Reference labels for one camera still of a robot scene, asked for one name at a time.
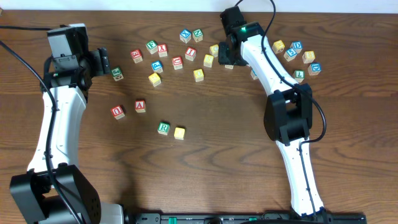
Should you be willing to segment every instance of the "wooden tabletop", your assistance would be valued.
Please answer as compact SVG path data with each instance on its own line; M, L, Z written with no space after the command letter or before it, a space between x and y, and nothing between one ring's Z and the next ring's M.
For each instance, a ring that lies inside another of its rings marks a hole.
M244 13L245 20L268 25L269 13ZM4 11L1 25L57 27L84 22L90 50L106 47L111 66L124 79L93 79L80 126L80 170L102 201L136 210L165 213L262 213L288 210L290 187L276 144L266 134L266 95L249 67L233 70L213 63L203 67L209 46L225 40L219 13ZM184 44L187 28L201 28L204 40ZM322 106L328 129L311 144L319 194L331 212L364 212L368 223L396 223L398 208L398 16L379 14L278 13L269 34L286 46L301 40L313 50L323 71L308 77ZM162 84L148 79L150 63L159 60L145 43L154 39L169 48L160 58ZM41 31L0 30L0 40L40 74L51 50ZM171 58L187 47L194 62L174 70ZM130 51L140 49L135 64ZM285 69L306 70L300 53ZM23 174L34 155L43 116L39 83L19 61L0 49L0 214L2 223L23 223L9 183ZM203 82L193 70L202 68ZM147 112L134 111L145 99ZM111 108L123 105L126 117L114 119ZM311 137L322 130L314 108ZM168 136L157 133L168 121ZM173 137L185 126L185 140Z

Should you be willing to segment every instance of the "white wall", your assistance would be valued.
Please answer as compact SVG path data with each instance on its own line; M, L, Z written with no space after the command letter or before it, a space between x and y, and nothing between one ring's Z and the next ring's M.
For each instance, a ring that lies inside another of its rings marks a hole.
M238 0L0 0L3 9L210 11L221 12ZM274 0L278 12L398 13L398 0ZM244 0L246 12L271 11L268 0Z

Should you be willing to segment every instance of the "brown table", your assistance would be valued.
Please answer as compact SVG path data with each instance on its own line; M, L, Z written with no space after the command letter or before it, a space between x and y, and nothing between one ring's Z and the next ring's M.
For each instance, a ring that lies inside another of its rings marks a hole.
M4 11L0 24L57 27L84 22L90 49L108 48L112 66L124 79L95 78L80 128L80 169L101 200L165 213L262 213L288 210L290 188L282 156L262 122L266 96L249 67L203 67L209 46L225 39L219 13ZM266 26L269 13L244 13ZM204 40L184 44L179 32L201 28ZM328 121L320 143L310 146L317 187L327 209L364 212L369 223L396 223L398 208L398 16L378 14L279 13L269 40L285 45L301 40L314 50L323 71L308 77ZM0 39L40 74L51 54L45 32L2 30ZM161 58L162 84L148 76L158 60L145 47L166 43ZM171 57L187 46L198 50L175 71ZM130 51L140 49L135 64ZM42 94L34 76L0 49L0 214L2 223L24 219L10 193L13 175L32 159L43 116ZM289 73L307 69L300 56L286 62ZM193 70L205 81L195 83ZM134 101L144 98L147 112ZM126 117L116 121L110 109L122 104ZM168 136L159 121L171 123ZM184 141L174 127L185 126ZM312 136L322 128L314 108Z

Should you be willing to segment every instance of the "wooden block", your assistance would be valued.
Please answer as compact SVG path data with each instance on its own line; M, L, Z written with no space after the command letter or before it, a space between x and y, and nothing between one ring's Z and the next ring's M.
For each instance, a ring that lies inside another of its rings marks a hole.
M193 39L195 40L195 42L203 40L203 32L201 31L201 29L193 31Z
M174 66L175 70L182 68L182 58L181 57L175 57L172 59L172 61L173 61L173 66Z
M162 66L162 63L160 61L153 62L151 64L151 66L152 66L152 69L153 69L154 72L156 72L156 73L162 73L163 72L163 66Z
M116 67L115 69L112 69L112 77L113 77L113 79L115 81L119 81L119 80L122 80L124 78L123 74L122 74L122 71L120 70L119 67Z
M290 48L296 51L296 53L300 53L301 50L303 50L303 45L301 44L301 41L295 41L292 42L292 45L290 45Z
M157 44L154 40L149 41L146 46L150 54L157 52Z
M157 51L159 52L160 57L167 57L167 47L165 44L159 44L157 46Z
M284 51L285 45L281 40L275 41L274 44L272 45L272 50L274 51L275 54L281 53Z
M218 44L215 44L213 46L210 46L210 54L214 57L218 57Z
M205 74L202 69L193 71L193 76L195 77L195 82L200 82L205 79Z
M254 70L252 69L250 72L251 77L253 78L253 80L258 79L259 77L257 77L256 73L254 72Z
M315 60L315 54L313 51L304 52L303 54L303 62L304 63L312 63Z
M178 140L184 140L185 129L184 128L175 128L174 138Z
M206 54L205 59L203 60L203 66L211 68L211 66L213 65L213 60L214 56Z
M152 75L149 75L149 81L152 83L154 87L162 83L162 80L158 76L158 74L155 72Z
M304 71L303 70L296 70L293 73L293 77L296 81L298 81L299 83L301 83L304 80Z
M160 122L159 127L157 128L157 132L159 134L167 135L170 131L170 125L167 123Z
M191 32L187 29L184 29L181 33L180 33L180 40L182 40L182 42L184 43L188 43L191 40Z
M319 63L312 63L308 67L308 73L310 75L318 75L322 71L321 64Z
M185 52L185 58L193 62L196 56L197 51L191 47L188 47L187 51Z
M114 108L112 108L111 111L112 111L113 116L116 119L120 119L120 118L125 116L124 112L123 112L123 109L122 109L122 107L120 105L119 106L115 106Z
M131 57L132 57L134 63L138 63L138 62L142 61L142 54L138 49L133 50L130 54L131 54Z
M138 113L145 112L145 101L144 100L136 100L136 111Z
M284 58L286 59L286 61L291 61L293 59L295 59L297 56L297 53L294 49L287 49L285 54L284 54Z

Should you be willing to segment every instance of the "letter on block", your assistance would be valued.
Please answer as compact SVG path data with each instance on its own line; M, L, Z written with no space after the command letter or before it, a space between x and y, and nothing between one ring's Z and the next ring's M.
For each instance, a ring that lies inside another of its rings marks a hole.
M308 67L308 73L310 75L318 75L321 71L322 71L321 64L319 64L319 63L312 63Z
M281 40L275 41L274 44L272 45L272 50L274 51L275 54L281 53L284 51L285 45Z
M297 56L297 53L295 50L293 49L287 49L285 54L284 54L284 58L286 59L286 61L291 61L293 60L295 57Z
M178 140L184 140L185 129L184 128L175 128L174 138Z
M193 71L193 76L195 77L195 82L200 82L205 79L205 74L202 69Z
M203 60L203 66L211 68L211 66L213 65L213 60L214 56L206 54L205 59Z
M157 73L149 75L149 81L152 83L154 87L162 83L162 80L160 79Z
M167 57L167 47L165 44L160 44L157 46L157 51L160 57Z
M146 46L150 54L157 52L157 44L154 40L149 41Z
M184 43L188 43L191 40L191 32L187 29L184 29L181 33L180 33L180 40L182 40L182 42Z
M120 119L120 118L124 117L123 109L120 105L112 108L111 111L112 111L113 116L116 119Z
M172 59L172 61L173 61L173 66L174 66L175 70L182 68L182 58L181 57L175 57Z
M122 80L124 78L123 74L122 74L122 71L120 70L119 67L116 67L115 69L112 69L112 77L113 77L113 79L115 81L119 81L119 80Z
M303 50L303 45L301 44L301 41L295 41L292 42L292 45L290 46L291 49L296 51L296 53L300 53L301 50Z
M144 100L137 100L136 101L136 111L138 113L143 113L145 112L145 101Z
M293 77L296 81L301 83L304 80L304 71L303 70L296 70L294 71Z
M195 59L197 56L197 51L191 47L187 48L187 51L185 52L185 58L192 61Z
M156 73L162 73L163 72L163 66L160 61L156 61L152 63L152 69Z
M169 131L170 131L170 125L160 122L159 127L157 128L157 132L159 134L167 135L169 133Z
M304 63L312 63L315 60L315 54L313 51L304 52L303 54L303 62Z
M138 49L133 50L130 54L131 54L131 57L132 57L132 60L134 61L134 63L138 63L138 62L142 61L142 55Z
M210 54L214 57L218 57L218 44L215 44L213 46L210 46Z
M259 77L256 75L256 73L254 72L254 70L252 69L250 72L251 77L253 78L253 80L258 79Z
M195 42L203 40L203 32L201 31L201 29L193 31L193 39L195 40Z

